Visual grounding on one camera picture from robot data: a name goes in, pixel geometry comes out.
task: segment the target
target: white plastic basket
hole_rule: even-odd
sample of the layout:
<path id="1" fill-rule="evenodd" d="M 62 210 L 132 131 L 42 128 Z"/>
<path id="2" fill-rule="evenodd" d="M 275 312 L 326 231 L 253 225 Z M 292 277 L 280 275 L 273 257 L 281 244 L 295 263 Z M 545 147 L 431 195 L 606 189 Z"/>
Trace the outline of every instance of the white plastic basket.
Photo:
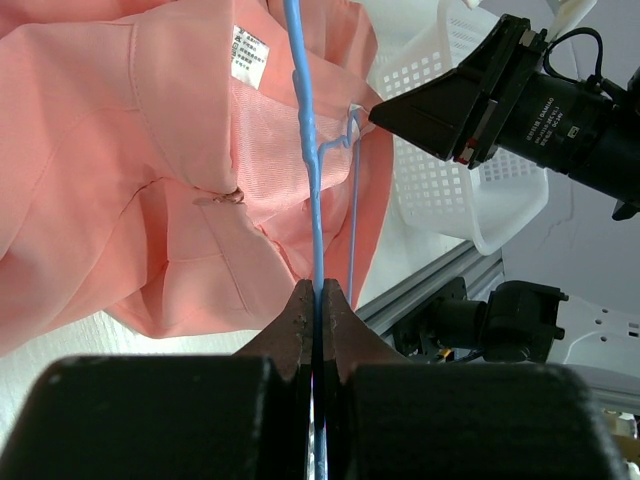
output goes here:
<path id="1" fill-rule="evenodd" d="M 372 86 L 388 100 L 437 78 L 466 58 L 498 18 L 462 0 L 359 0 L 380 44 Z M 473 240 L 490 255 L 548 202 L 546 171 L 502 149 L 469 171 L 395 137 L 395 188 L 413 227 Z"/>

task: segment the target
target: black cable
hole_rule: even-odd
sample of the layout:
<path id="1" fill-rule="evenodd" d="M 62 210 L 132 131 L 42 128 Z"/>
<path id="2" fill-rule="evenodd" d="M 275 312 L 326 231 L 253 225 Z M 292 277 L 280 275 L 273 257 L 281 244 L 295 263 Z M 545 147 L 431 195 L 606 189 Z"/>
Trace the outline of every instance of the black cable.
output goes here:
<path id="1" fill-rule="evenodd" d="M 596 58 L 596 69 L 595 69 L 594 79 L 596 83 L 600 83 L 603 79 L 602 63 L 604 60 L 604 43 L 602 42 L 602 37 L 600 36 L 600 34 L 593 28 L 589 28 L 589 27 L 576 28 L 575 30 L 570 31 L 569 33 L 562 35 L 557 40 L 554 40 L 553 42 L 551 42 L 551 44 L 547 48 L 547 51 L 544 53 L 544 57 L 542 59 L 542 67 L 544 68 L 544 71 L 547 72 L 547 74 L 552 77 L 560 78 L 562 80 L 566 80 L 567 82 L 571 82 L 571 83 L 578 83 L 577 80 L 565 77 L 564 75 L 560 74 L 555 68 L 553 68 L 551 66 L 550 57 L 551 57 L 551 54 L 553 53 L 554 48 L 556 48 L 565 40 L 568 40 L 573 37 L 577 37 L 579 35 L 588 35 L 590 37 L 593 37 L 598 44 L 598 57 Z"/>
<path id="2" fill-rule="evenodd" d="M 477 360 L 478 358 L 482 357 L 483 355 L 484 355 L 484 351 L 476 350 L 475 352 L 471 352 L 466 357 L 458 358 L 457 360 L 453 360 L 453 361 L 447 362 L 447 363 L 468 363 L 468 362 L 472 362 L 473 360 Z"/>

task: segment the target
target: gray wall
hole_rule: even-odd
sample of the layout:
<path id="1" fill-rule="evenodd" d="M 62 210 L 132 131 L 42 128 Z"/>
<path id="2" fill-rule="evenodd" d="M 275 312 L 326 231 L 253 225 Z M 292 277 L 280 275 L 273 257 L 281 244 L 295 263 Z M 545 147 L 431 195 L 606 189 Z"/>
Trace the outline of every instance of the gray wall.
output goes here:
<path id="1" fill-rule="evenodd" d="M 529 17 L 536 29 L 552 20 L 545 0 L 485 0 L 482 6 Z M 599 0 L 582 25 L 604 39 L 604 75 L 626 86 L 640 66 L 640 0 Z M 553 63 L 566 75 L 577 70 L 586 78 L 595 54 L 593 40 L 577 39 L 554 55 Z M 550 187 L 547 208 L 503 249 L 507 278 L 558 286 L 640 315 L 640 215 L 614 222 L 614 200 L 551 172 Z"/>

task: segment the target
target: clothing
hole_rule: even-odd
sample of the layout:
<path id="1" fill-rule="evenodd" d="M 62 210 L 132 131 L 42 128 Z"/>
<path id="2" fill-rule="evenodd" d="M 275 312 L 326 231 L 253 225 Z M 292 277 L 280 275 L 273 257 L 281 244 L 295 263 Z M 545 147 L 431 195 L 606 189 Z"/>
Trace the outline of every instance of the clothing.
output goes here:
<path id="1" fill-rule="evenodd" d="M 380 101 L 377 47 L 360 5 L 302 16 L 322 143 Z M 0 19 L 0 351 L 101 309 L 152 337 L 275 318 L 313 271 L 282 0 L 4 0 Z M 269 47 L 259 88 L 231 75 L 236 25 Z M 356 299 L 391 136 L 373 129 L 361 156 Z M 352 185 L 351 152 L 329 152 L 325 265 L 343 285 Z"/>

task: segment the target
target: care tag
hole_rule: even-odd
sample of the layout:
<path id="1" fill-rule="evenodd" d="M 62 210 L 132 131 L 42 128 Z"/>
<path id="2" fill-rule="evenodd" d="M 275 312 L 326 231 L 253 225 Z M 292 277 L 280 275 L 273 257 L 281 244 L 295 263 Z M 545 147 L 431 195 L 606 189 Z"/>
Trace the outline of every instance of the care tag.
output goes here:
<path id="1" fill-rule="evenodd" d="M 231 46 L 231 76 L 255 89 L 267 68 L 269 47 L 245 29 L 233 27 Z"/>

